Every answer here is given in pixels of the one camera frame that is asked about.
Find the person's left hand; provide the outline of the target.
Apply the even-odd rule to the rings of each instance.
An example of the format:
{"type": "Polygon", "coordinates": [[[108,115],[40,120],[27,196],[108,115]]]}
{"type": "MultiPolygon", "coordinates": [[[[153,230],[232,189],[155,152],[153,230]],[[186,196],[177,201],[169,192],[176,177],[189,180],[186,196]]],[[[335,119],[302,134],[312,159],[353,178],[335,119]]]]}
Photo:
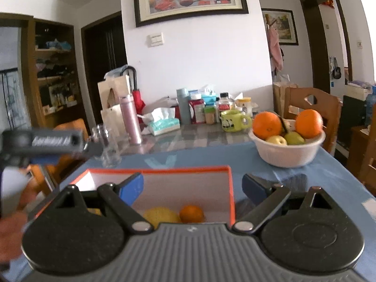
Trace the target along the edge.
{"type": "Polygon", "coordinates": [[[9,263],[22,254],[23,227],[27,223],[27,215],[21,211],[1,218],[0,223],[0,261],[9,263]]]}

